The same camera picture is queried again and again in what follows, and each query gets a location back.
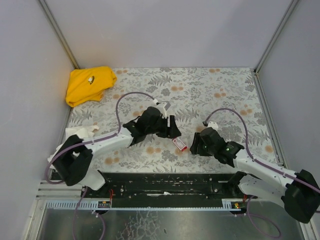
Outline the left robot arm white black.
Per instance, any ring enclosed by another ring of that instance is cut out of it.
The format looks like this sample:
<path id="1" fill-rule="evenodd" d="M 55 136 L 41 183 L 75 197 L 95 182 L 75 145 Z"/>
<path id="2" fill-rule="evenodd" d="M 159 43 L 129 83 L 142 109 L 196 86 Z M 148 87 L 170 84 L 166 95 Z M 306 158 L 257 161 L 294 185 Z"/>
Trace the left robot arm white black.
<path id="1" fill-rule="evenodd" d="M 173 115 L 164 116 L 157 107 L 148 107 L 141 116 L 125 123 L 119 131 L 100 138 L 71 135 L 53 156 L 52 165 L 68 187 L 81 184 L 93 191 L 107 185 L 103 174 L 90 167 L 94 157 L 134 146 L 148 135 L 175 139 L 182 134 Z"/>

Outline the red white staple box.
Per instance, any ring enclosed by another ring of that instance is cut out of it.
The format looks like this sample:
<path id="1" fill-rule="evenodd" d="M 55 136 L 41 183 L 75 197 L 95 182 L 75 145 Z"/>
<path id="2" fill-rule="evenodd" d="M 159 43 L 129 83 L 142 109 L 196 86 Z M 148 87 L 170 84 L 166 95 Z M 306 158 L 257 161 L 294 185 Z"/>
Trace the red white staple box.
<path id="1" fill-rule="evenodd" d="M 179 137 L 174 138 L 172 142 L 181 152 L 185 151 L 188 148 L 187 145 Z"/>

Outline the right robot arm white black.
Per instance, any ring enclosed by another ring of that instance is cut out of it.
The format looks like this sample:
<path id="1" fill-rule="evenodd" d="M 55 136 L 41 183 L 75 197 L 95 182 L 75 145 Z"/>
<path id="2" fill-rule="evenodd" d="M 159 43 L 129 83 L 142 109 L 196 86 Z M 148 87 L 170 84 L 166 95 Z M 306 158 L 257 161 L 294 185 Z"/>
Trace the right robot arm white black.
<path id="1" fill-rule="evenodd" d="M 238 169 L 236 185 L 243 194 L 279 205 L 298 222 L 309 223 L 320 206 L 320 188 L 310 172 L 295 172 L 253 158 L 247 148 L 225 141 L 212 127 L 194 134 L 190 151 Z"/>

